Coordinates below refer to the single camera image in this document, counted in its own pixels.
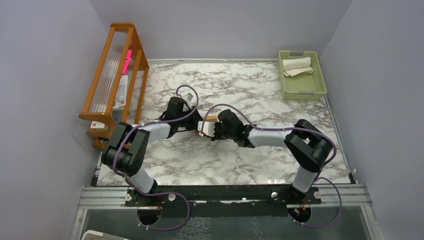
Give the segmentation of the yellow brown towel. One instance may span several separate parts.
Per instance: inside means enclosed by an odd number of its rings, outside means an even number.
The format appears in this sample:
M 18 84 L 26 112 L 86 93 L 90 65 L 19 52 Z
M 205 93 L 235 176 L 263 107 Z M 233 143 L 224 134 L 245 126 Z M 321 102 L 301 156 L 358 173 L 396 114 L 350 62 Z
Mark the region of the yellow brown towel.
M 217 123 L 217 122 L 218 122 L 218 118 L 217 118 L 217 116 L 216 116 L 216 115 L 207 116 L 207 117 L 205 118 L 205 122 L 206 122 L 206 121 L 208 121 L 208 122 L 215 122 L 215 123 Z

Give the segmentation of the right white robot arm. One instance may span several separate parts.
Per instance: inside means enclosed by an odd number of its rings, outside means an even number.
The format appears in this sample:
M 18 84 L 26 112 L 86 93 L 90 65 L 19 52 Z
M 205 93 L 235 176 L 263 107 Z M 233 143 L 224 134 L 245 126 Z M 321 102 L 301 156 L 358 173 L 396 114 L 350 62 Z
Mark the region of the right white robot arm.
M 244 124 L 233 111 L 226 109 L 215 122 L 200 122 L 198 131 L 213 141 L 232 140 L 241 148 L 288 149 L 299 164 L 288 190 L 289 199 L 296 204 L 308 198 L 312 184 L 337 153 L 335 143 L 305 119 L 292 127 L 262 127 L 252 122 Z

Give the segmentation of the white cream towel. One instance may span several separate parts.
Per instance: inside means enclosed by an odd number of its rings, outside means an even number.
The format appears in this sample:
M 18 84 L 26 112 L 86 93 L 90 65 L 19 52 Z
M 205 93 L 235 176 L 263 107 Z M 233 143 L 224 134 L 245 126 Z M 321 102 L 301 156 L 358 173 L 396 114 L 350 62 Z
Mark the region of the white cream towel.
M 285 77 L 294 77 L 302 73 L 312 74 L 314 72 L 311 67 L 312 59 L 310 57 L 282 59 L 281 63 Z

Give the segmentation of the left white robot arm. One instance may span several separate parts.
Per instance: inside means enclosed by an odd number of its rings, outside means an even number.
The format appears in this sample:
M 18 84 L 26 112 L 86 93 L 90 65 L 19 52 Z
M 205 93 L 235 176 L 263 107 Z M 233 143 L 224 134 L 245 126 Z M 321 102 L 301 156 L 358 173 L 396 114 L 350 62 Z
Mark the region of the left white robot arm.
M 135 126 L 120 122 L 103 150 L 101 163 L 138 190 L 138 199 L 144 205 L 152 205 L 157 200 L 157 182 L 142 167 L 148 144 L 194 131 L 203 120 L 186 99 L 171 97 L 167 109 L 152 122 Z

